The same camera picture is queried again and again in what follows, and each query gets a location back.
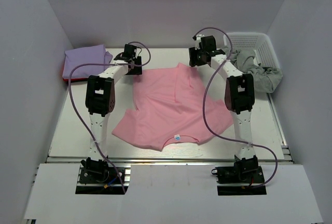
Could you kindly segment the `pink t shirt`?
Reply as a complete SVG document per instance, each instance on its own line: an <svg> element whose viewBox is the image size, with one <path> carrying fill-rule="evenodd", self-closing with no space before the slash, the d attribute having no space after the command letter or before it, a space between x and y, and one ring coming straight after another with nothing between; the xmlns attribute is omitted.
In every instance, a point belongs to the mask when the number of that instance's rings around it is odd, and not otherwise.
<svg viewBox="0 0 332 224"><path fill-rule="evenodd" d="M174 143L208 142L232 126L223 100L204 97L205 86L195 67L147 69L133 79L133 109L112 131L117 138L143 149L162 151Z"/></svg>

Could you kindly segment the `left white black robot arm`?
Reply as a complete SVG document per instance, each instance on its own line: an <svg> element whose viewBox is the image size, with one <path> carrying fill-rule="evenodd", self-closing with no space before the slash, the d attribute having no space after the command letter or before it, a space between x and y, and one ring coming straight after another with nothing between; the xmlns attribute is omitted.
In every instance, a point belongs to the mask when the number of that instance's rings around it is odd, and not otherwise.
<svg viewBox="0 0 332 224"><path fill-rule="evenodd" d="M93 135L88 158L93 161L104 161L107 157L107 125L115 107L115 84L123 76L142 74L142 57L137 51L137 44L125 44L123 52L116 55L105 71L88 78L85 105Z"/></svg>

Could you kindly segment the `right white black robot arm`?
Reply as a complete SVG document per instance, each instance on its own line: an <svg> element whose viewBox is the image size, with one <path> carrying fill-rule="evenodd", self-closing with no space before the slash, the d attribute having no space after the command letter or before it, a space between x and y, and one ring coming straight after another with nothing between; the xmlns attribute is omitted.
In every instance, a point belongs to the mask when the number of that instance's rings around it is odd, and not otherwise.
<svg viewBox="0 0 332 224"><path fill-rule="evenodd" d="M245 173L258 169L258 158L252 144L251 112L255 103L254 80L251 74L238 70L230 61L228 54L217 49L215 37L198 34L193 37L195 46L189 48L191 67L209 65L215 70L212 77L219 74L225 81L224 102L232 119L235 138L227 138L208 130L215 136L242 145L234 155L234 166Z"/></svg>

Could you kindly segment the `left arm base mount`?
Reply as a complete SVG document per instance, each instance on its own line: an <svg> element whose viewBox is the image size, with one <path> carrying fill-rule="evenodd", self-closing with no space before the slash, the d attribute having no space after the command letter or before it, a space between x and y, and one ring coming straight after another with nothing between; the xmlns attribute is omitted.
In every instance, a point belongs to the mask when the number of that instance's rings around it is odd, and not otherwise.
<svg viewBox="0 0 332 224"><path fill-rule="evenodd" d="M81 160L76 194L124 195L128 189L126 168L109 165L104 160Z"/></svg>

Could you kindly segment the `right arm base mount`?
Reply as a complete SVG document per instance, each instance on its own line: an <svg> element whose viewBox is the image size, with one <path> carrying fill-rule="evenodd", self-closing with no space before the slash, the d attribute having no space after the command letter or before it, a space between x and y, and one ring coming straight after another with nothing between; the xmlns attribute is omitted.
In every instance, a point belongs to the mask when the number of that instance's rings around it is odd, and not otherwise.
<svg viewBox="0 0 332 224"><path fill-rule="evenodd" d="M257 161L236 161L232 166L219 166L211 170L217 178L219 196L266 195L261 166Z"/></svg>

